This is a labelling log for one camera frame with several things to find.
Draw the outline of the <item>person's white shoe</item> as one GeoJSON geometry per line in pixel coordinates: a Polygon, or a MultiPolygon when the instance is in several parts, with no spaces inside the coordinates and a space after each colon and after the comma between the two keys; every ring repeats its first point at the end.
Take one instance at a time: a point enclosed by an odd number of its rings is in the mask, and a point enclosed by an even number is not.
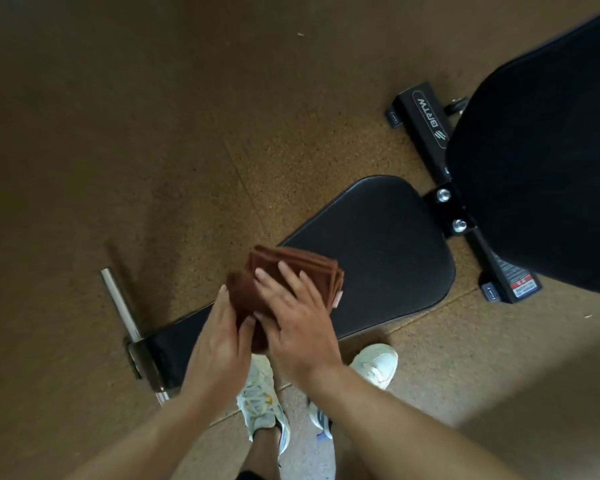
{"type": "Polygon", "coordinates": [[[282,455],[290,442],[290,425],[276,393],[274,373],[266,355],[251,355],[248,377],[237,396],[237,406],[251,442],[260,429],[280,430],[278,455],[282,455]]]}
{"type": "MultiPolygon", "coordinates": [[[[388,344],[372,344],[357,354],[349,367],[366,381],[382,390],[387,389],[398,367],[399,356],[388,344]]],[[[320,429],[319,438],[333,439],[332,421],[314,402],[309,402],[309,415],[314,426],[320,429]]]]}

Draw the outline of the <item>person's left hand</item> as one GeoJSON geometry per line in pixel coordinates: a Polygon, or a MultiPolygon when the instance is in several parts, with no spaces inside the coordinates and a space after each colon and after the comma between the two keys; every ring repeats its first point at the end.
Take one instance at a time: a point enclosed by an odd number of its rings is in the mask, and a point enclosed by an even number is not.
{"type": "Polygon", "coordinates": [[[250,357],[239,357],[239,328],[222,285],[187,364],[180,397],[214,419],[245,385],[250,357]]]}

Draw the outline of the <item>person's right white shoe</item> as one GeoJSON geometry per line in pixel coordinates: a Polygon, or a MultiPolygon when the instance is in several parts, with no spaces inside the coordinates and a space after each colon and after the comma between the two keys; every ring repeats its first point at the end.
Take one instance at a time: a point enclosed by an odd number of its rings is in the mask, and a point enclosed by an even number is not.
{"type": "MultiPolygon", "coordinates": [[[[387,389],[398,367],[399,356],[388,344],[372,344],[357,354],[349,367],[366,381],[382,390],[387,389]]],[[[333,439],[332,421],[314,402],[309,402],[309,415],[314,426],[320,429],[319,438],[333,439]]]]}

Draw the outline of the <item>person's left forearm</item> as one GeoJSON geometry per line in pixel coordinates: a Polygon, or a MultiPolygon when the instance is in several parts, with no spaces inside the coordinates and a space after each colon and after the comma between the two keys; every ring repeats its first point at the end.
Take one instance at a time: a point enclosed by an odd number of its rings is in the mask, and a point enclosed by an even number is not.
{"type": "Polygon", "coordinates": [[[149,421],[76,469],[66,480],[170,480],[231,395],[181,392],[149,421]]]}

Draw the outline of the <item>black bench seat pad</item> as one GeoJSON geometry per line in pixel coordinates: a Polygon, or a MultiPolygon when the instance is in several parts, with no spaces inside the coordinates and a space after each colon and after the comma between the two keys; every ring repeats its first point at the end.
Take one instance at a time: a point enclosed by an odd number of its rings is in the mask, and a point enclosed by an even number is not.
{"type": "Polygon", "coordinates": [[[429,206],[396,176],[355,182],[281,245],[336,259],[343,268],[344,293],[331,313],[338,339],[439,304],[456,277],[429,206]]]}

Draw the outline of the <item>silver metal bar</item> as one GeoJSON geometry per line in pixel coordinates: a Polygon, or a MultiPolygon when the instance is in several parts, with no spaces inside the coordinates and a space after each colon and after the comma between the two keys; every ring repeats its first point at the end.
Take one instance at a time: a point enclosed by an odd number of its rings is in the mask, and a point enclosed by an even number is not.
{"type": "Polygon", "coordinates": [[[125,350],[131,368],[137,379],[147,382],[160,406],[163,406],[170,399],[169,389],[147,347],[127,300],[110,268],[101,269],[100,275],[126,330],[125,350]]]}

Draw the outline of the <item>person's right hand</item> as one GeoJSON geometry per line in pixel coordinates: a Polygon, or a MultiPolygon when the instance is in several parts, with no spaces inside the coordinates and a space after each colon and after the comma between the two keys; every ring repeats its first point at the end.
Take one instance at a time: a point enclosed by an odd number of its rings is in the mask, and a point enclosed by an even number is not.
{"type": "Polygon", "coordinates": [[[308,304],[286,307],[278,294],[282,285],[266,271],[255,271],[255,286],[282,329],[282,344],[268,345],[280,370],[296,387],[311,397],[319,395],[321,384],[344,368],[335,331],[319,323],[320,295],[305,273],[308,304]]]}

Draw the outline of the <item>brown cloth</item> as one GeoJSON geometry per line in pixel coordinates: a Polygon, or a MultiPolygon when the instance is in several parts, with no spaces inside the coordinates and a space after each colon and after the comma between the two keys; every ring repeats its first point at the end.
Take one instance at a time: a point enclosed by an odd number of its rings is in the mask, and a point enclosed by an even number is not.
{"type": "Polygon", "coordinates": [[[285,262],[296,274],[305,273],[313,282],[328,312],[338,306],[342,296],[344,271],[334,259],[306,250],[289,247],[256,245],[250,249],[245,265],[229,273],[225,286],[240,328],[248,316],[256,312],[273,317],[273,312],[259,295],[255,286],[255,271],[266,271],[275,281],[292,292],[280,273],[278,264],[285,262]]]}

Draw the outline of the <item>black metal bench frame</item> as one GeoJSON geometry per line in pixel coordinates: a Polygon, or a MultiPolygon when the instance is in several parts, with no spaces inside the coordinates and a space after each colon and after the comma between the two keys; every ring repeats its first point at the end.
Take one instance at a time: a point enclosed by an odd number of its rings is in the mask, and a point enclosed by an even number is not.
{"type": "Polygon", "coordinates": [[[462,115],[468,102],[463,97],[443,106],[425,82],[398,94],[385,115],[392,128],[406,129],[436,185],[424,201],[445,237],[464,237],[476,257],[484,298],[490,303],[517,304],[542,290],[539,278],[493,252],[466,209],[447,165],[446,152],[454,129],[450,118],[462,115]]]}

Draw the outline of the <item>person's left white shoe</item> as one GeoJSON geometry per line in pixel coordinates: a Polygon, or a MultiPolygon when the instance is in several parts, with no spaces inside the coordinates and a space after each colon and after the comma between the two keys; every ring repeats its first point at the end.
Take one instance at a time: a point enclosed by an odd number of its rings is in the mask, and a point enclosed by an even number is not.
{"type": "Polygon", "coordinates": [[[282,455],[290,442],[290,425],[276,393],[274,373],[266,355],[251,355],[248,377],[237,396],[237,406],[251,442],[260,429],[280,430],[278,455],[282,455]]]}

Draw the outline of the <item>person's right forearm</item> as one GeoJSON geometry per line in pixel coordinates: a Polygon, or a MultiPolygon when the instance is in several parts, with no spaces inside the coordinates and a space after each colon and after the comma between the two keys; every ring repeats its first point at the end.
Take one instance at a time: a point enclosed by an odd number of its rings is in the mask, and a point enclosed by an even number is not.
{"type": "Polygon", "coordinates": [[[304,386],[377,480],[523,480],[453,428],[381,390],[343,364],[304,386]]]}

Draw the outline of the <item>black bench back pad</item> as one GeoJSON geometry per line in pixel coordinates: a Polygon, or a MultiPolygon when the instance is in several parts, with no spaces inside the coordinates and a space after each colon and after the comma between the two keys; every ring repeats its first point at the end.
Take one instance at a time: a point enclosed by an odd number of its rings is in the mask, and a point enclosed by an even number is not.
{"type": "Polygon", "coordinates": [[[600,293],[600,14],[492,72],[446,159],[500,258],[600,293]]]}

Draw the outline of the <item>person's left leg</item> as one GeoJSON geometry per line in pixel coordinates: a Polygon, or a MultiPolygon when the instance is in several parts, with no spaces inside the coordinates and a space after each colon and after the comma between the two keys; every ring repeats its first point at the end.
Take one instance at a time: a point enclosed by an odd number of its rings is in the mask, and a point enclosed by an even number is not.
{"type": "Polygon", "coordinates": [[[281,480],[280,440],[279,425],[257,429],[235,480],[281,480]]]}

